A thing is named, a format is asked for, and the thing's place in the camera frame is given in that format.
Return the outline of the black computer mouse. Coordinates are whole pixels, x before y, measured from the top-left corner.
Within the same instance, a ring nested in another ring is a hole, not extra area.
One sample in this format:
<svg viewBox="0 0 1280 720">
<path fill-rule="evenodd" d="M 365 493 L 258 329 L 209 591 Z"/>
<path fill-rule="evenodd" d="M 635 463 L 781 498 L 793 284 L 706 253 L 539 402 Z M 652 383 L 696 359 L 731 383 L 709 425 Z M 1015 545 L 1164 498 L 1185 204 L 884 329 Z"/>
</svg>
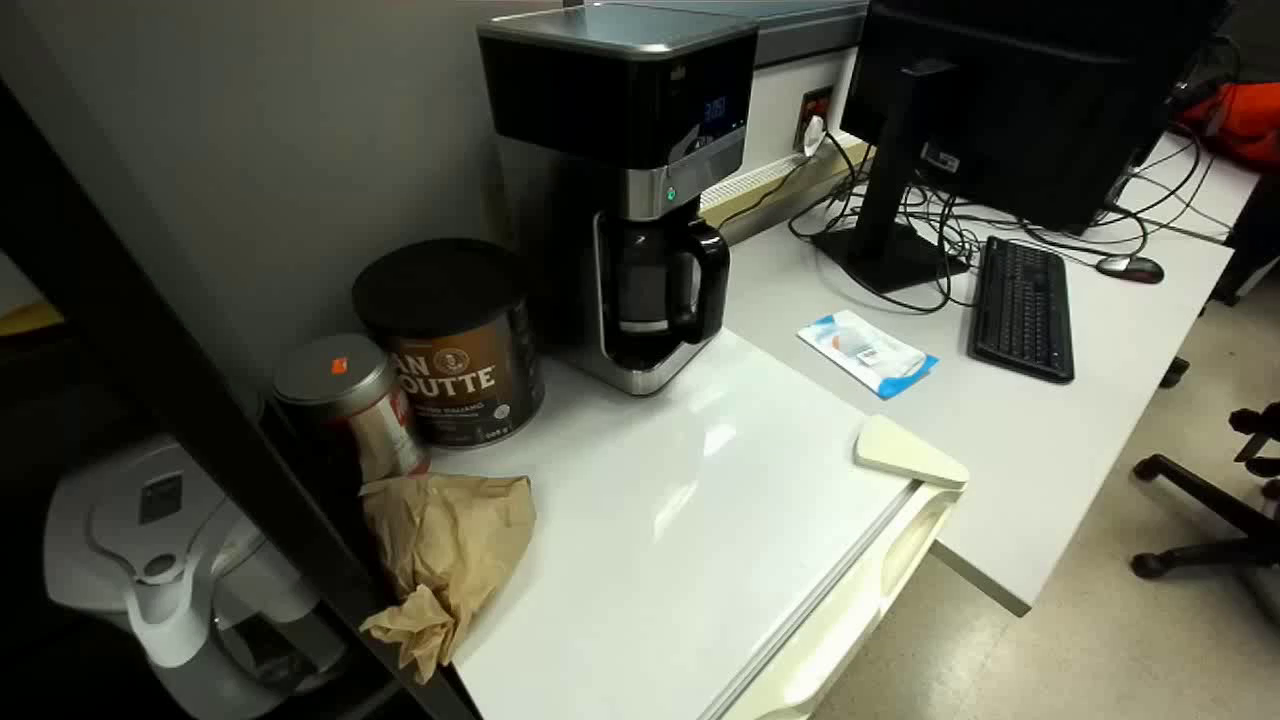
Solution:
<svg viewBox="0 0 1280 720">
<path fill-rule="evenodd" d="M 1152 255 L 1104 255 L 1092 266 L 1101 277 L 1132 280 L 1132 284 L 1160 284 L 1164 267 Z"/>
</svg>

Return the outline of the black keyboard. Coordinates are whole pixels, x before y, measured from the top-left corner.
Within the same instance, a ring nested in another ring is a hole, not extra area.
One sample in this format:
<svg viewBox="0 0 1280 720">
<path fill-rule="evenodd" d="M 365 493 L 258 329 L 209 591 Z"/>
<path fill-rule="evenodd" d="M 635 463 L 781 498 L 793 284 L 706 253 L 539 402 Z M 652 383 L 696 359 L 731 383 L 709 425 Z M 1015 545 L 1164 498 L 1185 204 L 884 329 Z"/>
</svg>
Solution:
<svg viewBox="0 0 1280 720">
<path fill-rule="evenodd" d="M 988 240 L 978 267 L 969 352 L 1038 379 L 1071 383 L 1063 261 L 1013 240 Z"/>
</svg>

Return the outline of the brown coffee can black lid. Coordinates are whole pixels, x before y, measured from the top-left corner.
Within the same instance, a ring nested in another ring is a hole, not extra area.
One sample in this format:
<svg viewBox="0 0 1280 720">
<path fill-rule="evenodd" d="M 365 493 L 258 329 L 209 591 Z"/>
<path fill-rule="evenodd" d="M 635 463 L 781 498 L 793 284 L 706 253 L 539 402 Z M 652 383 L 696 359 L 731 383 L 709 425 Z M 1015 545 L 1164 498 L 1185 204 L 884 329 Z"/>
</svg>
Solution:
<svg viewBox="0 0 1280 720">
<path fill-rule="evenodd" d="M 358 317 L 388 352 L 427 443 L 514 437 L 544 402 L 521 261 L 487 240 L 421 240 L 362 267 Z"/>
</svg>

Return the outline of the orange red cloth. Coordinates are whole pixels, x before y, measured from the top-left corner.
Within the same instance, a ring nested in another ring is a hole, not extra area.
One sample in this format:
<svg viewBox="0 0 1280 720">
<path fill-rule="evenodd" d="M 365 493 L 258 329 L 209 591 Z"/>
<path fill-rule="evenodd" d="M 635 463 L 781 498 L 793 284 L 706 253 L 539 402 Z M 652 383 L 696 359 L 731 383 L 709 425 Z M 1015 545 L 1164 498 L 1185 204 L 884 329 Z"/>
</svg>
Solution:
<svg viewBox="0 0 1280 720">
<path fill-rule="evenodd" d="M 1241 168 L 1280 174 L 1280 79 L 1225 86 L 1182 127 Z"/>
</svg>

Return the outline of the black drip coffee machine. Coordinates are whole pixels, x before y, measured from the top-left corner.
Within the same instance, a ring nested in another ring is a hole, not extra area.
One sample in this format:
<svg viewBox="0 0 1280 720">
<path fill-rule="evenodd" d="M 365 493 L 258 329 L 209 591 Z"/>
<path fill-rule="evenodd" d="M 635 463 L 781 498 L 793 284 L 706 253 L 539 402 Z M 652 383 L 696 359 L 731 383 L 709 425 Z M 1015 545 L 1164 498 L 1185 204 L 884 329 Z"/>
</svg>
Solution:
<svg viewBox="0 0 1280 720">
<path fill-rule="evenodd" d="M 494 16 L 478 42 L 539 345 L 627 397 L 659 391 L 709 342 L 647 374 L 609 356 L 609 234 L 699 217 L 699 197 L 742 168 L 756 33 L 686 10 L 577 5 Z"/>
</svg>

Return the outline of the black diagonal frame bar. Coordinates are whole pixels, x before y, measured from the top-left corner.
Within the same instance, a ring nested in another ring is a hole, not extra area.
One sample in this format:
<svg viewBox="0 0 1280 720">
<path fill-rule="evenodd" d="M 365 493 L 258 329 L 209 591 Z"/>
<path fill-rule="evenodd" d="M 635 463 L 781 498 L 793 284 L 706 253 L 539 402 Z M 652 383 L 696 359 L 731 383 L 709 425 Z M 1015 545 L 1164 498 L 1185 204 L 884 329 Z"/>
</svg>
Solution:
<svg viewBox="0 0 1280 720">
<path fill-rule="evenodd" d="M 388 603 L 372 557 L 239 410 L 9 86 L 0 86 L 0 234 L 14 266 L 316 585 L 344 630 Z"/>
</svg>

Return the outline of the jar with silver lid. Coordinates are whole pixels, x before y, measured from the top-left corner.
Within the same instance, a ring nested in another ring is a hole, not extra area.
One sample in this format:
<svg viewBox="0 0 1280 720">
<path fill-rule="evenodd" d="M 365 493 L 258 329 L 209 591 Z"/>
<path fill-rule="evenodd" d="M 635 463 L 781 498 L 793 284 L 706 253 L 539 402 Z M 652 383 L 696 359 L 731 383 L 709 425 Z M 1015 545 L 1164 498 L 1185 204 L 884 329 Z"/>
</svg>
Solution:
<svg viewBox="0 0 1280 720">
<path fill-rule="evenodd" d="M 322 433 L 344 437 L 365 485 L 427 469 L 392 359 L 362 332 L 287 348 L 272 368 L 272 397 Z"/>
</svg>

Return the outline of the white wall power outlet box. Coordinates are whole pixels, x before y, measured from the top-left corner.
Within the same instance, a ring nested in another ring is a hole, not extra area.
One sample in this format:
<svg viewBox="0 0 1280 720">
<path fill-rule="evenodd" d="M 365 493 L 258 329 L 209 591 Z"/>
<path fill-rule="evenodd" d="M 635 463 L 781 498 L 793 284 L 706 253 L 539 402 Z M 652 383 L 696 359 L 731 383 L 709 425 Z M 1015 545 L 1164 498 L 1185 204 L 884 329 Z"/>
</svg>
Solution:
<svg viewBox="0 0 1280 720">
<path fill-rule="evenodd" d="M 804 101 L 816 94 L 837 97 L 850 69 L 850 53 L 804 56 L 762 69 L 752 77 L 744 163 L 765 168 L 797 151 L 804 131 Z"/>
</svg>

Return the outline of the black computer monitor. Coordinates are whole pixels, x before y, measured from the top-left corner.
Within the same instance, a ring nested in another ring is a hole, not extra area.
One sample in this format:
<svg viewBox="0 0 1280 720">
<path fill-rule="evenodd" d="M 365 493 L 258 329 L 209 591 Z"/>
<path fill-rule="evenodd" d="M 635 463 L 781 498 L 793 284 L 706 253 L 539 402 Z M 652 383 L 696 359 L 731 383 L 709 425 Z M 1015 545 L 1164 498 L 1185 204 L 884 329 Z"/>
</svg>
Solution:
<svg viewBox="0 0 1280 720">
<path fill-rule="evenodd" d="M 1081 236 L 1164 135 L 1231 0 L 869 0 L 839 127 L 871 148 L 855 223 L 816 247 L 869 294 L 957 273 L 900 199 L 923 187 Z"/>
</svg>

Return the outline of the blue white wipes packet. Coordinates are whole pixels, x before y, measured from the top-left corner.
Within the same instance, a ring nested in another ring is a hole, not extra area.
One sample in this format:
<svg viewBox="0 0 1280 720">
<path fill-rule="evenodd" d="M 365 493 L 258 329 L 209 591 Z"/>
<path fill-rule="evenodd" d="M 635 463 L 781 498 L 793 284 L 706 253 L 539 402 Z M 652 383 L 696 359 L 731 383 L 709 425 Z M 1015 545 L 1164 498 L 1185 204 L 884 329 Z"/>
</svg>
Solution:
<svg viewBox="0 0 1280 720">
<path fill-rule="evenodd" d="M 802 342 L 861 379 L 878 402 L 895 402 L 935 368 L 934 352 L 895 342 L 855 311 L 827 311 L 804 323 Z"/>
</svg>

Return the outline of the black office chair base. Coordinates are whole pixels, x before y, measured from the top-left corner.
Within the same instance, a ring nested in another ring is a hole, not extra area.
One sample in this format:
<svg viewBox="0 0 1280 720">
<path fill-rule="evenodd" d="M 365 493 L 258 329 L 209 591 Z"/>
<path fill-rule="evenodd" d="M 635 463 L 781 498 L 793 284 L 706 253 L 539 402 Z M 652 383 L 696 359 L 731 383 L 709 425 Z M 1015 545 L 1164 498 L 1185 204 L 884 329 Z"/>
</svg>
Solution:
<svg viewBox="0 0 1280 720">
<path fill-rule="evenodd" d="M 1229 415 L 1229 425 L 1248 437 L 1248 443 L 1238 453 L 1238 462 L 1248 472 L 1265 478 L 1265 498 L 1278 498 L 1278 462 L 1265 458 L 1265 443 L 1280 440 L 1280 406 L 1238 410 Z M 1176 463 L 1173 458 L 1152 453 L 1152 458 L 1132 463 L 1132 478 L 1138 481 L 1164 478 L 1182 493 L 1202 501 L 1208 512 L 1216 512 L 1221 522 L 1241 529 L 1241 541 L 1187 545 L 1187 550 L 1168 550 L 1168 554 L 1139 554 L 1139 557 L 1128 559 L 1128 567 L 1138 578 L 1158 581 L 1158 578 L 1164 578 L 1173 567 L 1208 567 L 1208 564 L 1272 567 L 1280 559 L 1280 522 L 1278 517 L 1265 517 L 1265 512 L 1248 510 L 1246 501 L 1221 493 L 1216 485 L 1208 485 L 1192 469 Z"/>
</svg>

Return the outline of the crumpled brown paper bag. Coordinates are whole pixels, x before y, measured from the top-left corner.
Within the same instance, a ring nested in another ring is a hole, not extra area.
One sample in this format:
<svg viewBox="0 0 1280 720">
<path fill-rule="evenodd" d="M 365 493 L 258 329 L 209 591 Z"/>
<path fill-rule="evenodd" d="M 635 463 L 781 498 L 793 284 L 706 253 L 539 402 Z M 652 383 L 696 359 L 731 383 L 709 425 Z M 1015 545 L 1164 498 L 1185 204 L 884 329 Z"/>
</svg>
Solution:
<svg viewBox="0 0 1280 720">
<path fill-rule="evenodd" d="M 427 684 L 525 559 L 536 523 L 531 481 L 421 472 L 365 485 L 362 501 L 395 587 L 362 631 Z"/>
</svg>

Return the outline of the glass coffee carafe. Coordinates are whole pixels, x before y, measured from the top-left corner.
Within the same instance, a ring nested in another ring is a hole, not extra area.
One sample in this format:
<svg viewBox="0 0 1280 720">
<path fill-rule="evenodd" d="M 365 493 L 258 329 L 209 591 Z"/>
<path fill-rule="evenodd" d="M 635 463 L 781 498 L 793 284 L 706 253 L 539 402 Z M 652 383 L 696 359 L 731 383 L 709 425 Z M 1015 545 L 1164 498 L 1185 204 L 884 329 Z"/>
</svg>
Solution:
<svg viewBox="0 0 1280 720">
<path fill-rule="evenodd" d="M 730 240 L 675 207 L 665 219 L 619 219 L 609 234 L 606 348 L 619 368 L 647 374 L 681 345 L 706 345 L 723 323 Z"/>
</svg>

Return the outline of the white water filter pitcher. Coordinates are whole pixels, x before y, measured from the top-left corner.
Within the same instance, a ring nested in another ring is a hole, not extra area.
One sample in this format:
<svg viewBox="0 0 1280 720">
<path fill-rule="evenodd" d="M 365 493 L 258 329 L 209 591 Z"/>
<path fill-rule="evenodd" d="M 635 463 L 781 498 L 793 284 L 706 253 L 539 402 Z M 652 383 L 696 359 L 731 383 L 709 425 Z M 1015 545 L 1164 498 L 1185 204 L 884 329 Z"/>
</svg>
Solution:
<svg viewBox="0 0 1280 720">
<path fill-rule="evenodd" d="M 57 485 L 46 591 L 125 630 L 192 720 L 265 720 L 348 658 L 316 587 L 171 437 Z"/>
</svg>

